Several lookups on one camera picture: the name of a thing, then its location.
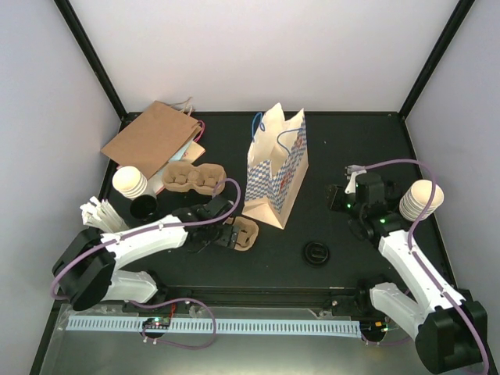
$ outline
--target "paper cup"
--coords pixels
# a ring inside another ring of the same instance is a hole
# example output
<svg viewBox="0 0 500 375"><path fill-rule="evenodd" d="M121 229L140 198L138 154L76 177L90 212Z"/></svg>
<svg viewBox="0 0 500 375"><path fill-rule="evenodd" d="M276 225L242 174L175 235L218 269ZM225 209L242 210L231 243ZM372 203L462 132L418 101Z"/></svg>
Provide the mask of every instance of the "paper cup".
<svg viewBox="0 0 500 375"><path fill-rule="evenodd" d="M134 166L124 166L116 171L112 178L113 187L120 192L124 197L134 199L140 195L156 194L151 186L148 185L148 180Z"/></svg>
<svg viewBox="0 0 500 375"><path fill-rule="evenodd" d="M432 190L432 182L428 180L418 180L413 183L412 187L405 193L399 202L399 212L408 221L415 221L421 214ZM422 220L432 215L432 213L443 203L445 194L439 186L436 185L436 192L431 206L422 216Z"/></svg>

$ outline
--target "black table surface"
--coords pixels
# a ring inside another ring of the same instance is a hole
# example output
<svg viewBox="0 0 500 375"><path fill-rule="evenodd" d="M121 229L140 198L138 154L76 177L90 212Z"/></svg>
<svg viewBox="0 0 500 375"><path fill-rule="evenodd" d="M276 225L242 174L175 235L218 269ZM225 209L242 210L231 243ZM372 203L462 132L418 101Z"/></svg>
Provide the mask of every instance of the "black table surface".
<svg viewBox="0 0 500 375"><path fill-rule="evenodd" d="M251 142L251 113L196 113L206 130L200 140L206 152L195 165L215 163L224 167L245 191L248 147ZM130 264L126 270L153 270L162 282L174 287L214 288L354 288L358 279L385 274L404 287L401 278L367 241L359 241L348 228L348 217L327 208L325 187L344 184L345 167L368 165L389 159L412 158L405 124L394 114L306 113L309 168L284 230L259 223L259 236L251 250L237 252L211 245L199 253L186 248L158 252ZM412 165L387 166L377 171L394 180L405 191L419 178ZM227 184L223 196L234 199ZM130 201L111 188L109 200L120 215L130 219ZM163 191L162 213L198 203L208 197ZM241 213L243 197L237 208ZM321 241L330 249L330 260L312 268L302 260L302 248ZM446 260L434 218L420 224L416 240L437 270L448 280Z"/></svg>

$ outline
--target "brown paper bag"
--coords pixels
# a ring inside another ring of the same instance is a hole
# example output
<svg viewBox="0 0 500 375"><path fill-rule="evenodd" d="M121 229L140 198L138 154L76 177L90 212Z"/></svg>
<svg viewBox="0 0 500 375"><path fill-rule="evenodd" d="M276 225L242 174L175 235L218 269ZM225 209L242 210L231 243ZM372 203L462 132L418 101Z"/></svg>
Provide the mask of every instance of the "brown paper bag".
<svg viewBox="0 0 500 375"><path fill-rule="evenodd" d="M285 121L278 103L248 150L243 215L284 229L308 166L304 109Z"/></svg>

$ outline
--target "blue checkered pattern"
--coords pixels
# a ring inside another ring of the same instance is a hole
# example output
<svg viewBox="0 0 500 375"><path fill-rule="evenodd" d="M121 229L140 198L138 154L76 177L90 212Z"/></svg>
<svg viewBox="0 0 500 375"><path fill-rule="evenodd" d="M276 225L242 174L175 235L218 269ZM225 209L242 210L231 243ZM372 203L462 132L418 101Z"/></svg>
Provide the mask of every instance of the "blue checkered pattern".
<svg viewBox="0 0 500 375"><path fill-rule="evenodd" d="M265 160L252 168L247 169L247 188L245 201L267 197L274 209L281 213L284 201L290 190L295 171L302 161L307 150L307 137L305 135L305 120L302 121L301 130L293 144L290 155L275 177L271 176L271 161Z"/></svg>

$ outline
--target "black frame pole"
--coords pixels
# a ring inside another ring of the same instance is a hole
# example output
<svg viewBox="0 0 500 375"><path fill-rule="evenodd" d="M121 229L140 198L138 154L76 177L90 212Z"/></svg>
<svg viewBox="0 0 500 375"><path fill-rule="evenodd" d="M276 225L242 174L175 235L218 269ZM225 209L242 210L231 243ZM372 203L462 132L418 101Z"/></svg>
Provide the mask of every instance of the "black frame pole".
<svg viewBox="0 0 500 375"><path fill-rule="evenodd" d="M87 36L87 33L85 33L84 27L80 23L80 20L78 19L77 14L75 13L73 7L71 6L70 1L54 0L54 3L59 8L59 11L61 12L62 16L64 17L64 20L66 21L68 27L71 30L71 33L77 40L78 45L80 46L82 52L87 58L87 61L90 64L92 70L94 71L94 74L99 80L99 83L101 84L102 88L104 89L104 92L106 93L106 95L108 95L108 99L111 102L113 108L115 109L116 114L123 121L125 117L127 117L127 111L125 110L125 107L123 106L120 97L116 93L116 90L113 87L113 84L111 83L111 80L109 79L108 74L101 63L101 60L97 56L97 53L94 50L94 47L92 46L92 43Z"/></svg>
<svg viewBox="0 0 500 375"><path fill-rule="evenodd" d="M436 69L436 66L438 66L441 57L443 57L443 55L445 54L446 49L448 48L453 37L460 28L462 21L466 18L467 13L470 11L470 8L474 4L474 1L475 0L459 0L459 2L457 3L452 15L446 23L445 28L441 32L441 35L434 45L432 52L427 58L425 65L420 71L415 84L413 84L412 90L409 92L408 97L403 104L403 107L401 107L401 110L399 111L399 115L404 120L412 111L413 106L420 97L420 94L422 94L422 91L425 88L428 80L430 79L430 76L432 76L432 73Z"/></svg>

